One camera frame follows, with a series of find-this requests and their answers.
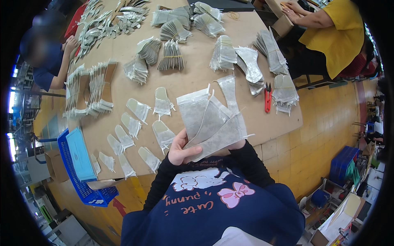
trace yellow shirt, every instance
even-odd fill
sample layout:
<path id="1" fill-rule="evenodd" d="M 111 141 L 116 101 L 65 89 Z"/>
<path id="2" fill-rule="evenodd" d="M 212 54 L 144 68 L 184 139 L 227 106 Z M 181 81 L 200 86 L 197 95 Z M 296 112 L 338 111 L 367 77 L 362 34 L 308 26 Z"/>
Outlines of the yellow shirt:
<path id="1" fill-rule="evenodd" d="M 364 26 L 357 6 L 350 0 L 333 0 L 323 10 L 334 26 L 308 28 L 299 41 L 325 55 L 327 72 L 333 79 L 360 53 Z"/>

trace blue plastic basket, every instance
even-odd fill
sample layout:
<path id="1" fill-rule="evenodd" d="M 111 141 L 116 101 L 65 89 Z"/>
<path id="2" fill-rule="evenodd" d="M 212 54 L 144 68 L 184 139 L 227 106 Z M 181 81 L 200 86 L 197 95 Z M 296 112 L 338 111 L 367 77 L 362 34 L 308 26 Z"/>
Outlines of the blue plastic basket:
<path id="1" fill-rule="evenodd" d="M 118 189 L 116 189 L 116 187 L 109 187 L 94 191 L 89 188 L 87 183 L 82 183 L 81 181 L 79 181 L 75 173 L 74 165 L 70 156 L 69 145 L 66 140 L 66 136 L 68 135 L 68 133 L 69 129 L 67 128 L 62 134 L 60 134 L 60 136 L 58 137 L 58 145 L 61 158 L 63 159 L 66 171 L 70 177 L 76 193 L 78 194 L 81 201 L 86 205 L 108 207 L 110 201 L 112 201 L 115 196 L 119 195 Z"/>
<path id="2" fill-rule="evenodd" d="M 354 160 L 356 162 L 359 153 L 358 148 L 345 146 L 339 154 L 334 157 L 331 161 L 330 176 L 329 179 L 343 186 L 346 182 L 345 175 L 348 169 L 349 163 Z"/>

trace red shirt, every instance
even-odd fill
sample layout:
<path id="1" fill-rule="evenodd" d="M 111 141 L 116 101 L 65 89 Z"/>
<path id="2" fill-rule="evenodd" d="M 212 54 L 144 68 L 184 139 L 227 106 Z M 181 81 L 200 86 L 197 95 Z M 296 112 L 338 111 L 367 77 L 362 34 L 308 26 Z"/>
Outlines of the red shirt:
<path id="1" fill-rule="evenodd" d="M 345 67 L 344 70 L 339 74 L 341 77 L 356 77 L 361 74 L 361 69 L 365 66 L 365 63 L 367 60 L 364 58 L 362 54 L 358 54 L 353 61 Z M 375 66 L 370 61 L 368 64 L 368 68 L 366 68 L 363 72 L 362 75 L 365 74 L 372 74 L 375 71 Z"/>

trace yellow floor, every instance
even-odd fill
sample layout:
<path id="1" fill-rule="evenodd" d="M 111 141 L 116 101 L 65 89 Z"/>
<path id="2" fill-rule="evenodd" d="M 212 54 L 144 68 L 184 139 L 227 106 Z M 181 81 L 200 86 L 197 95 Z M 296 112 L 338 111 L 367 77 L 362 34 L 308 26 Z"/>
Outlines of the yellow floor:
<path id="1" fill-rule="evenodd" d="M 366 100 L 376 92 L 376 81 L 364 81 Z M 352 134 L 359 131 L 353 122 L 359 121 L 357 89 L 354 83 L 329 89 L 328 86 L 313 90 L 298 91 L 304 125 L 288 134 L 262 145 L 255 146 L 276 182 L 284 183 L 293 191 L 297 201 L 310 194 L 320 183 L 321 177 L 328 177 L 331 159 L 345 146 L 354 146 Z M 42 132 L 54 115 L 58 115 L 59 132 L 66 126 L 61 115 L 64 98 L 43 97 L 41 111 L 34 122 L 36 135 Z M 141 210 L 154 175 L 130 178 L 117 185 L 120 195 L 116 199 L 124 205 L 126 213 Z M 93 225 L 102 231 L 113 244 L 120 244 L 122 216 L 113 202 L 107 208 L 83 205 L 70 181 L 49 187 L 60 208 L 67 208 L 80 221 Z M 101 245 L 102 235 L 86 228 Z"/>

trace red arrow on floor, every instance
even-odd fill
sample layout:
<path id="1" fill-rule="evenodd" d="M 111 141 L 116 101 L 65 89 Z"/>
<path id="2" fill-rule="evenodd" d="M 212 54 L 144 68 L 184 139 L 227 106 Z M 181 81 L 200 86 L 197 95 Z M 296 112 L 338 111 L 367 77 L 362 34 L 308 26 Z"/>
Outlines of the red arrow on floor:
<path id="1" fill-rule="evenodd" d="M 118 201 L 116 198 L 113 199 L 113 204 L 114 207 L 116 207 L 119 211 L 119 213 L 121 213 L 122 217 L 124 217 L 126 215 L 125 212 L 125 206 L 123 206 L 123 204 L 121 204 L 120 201 Z"/>

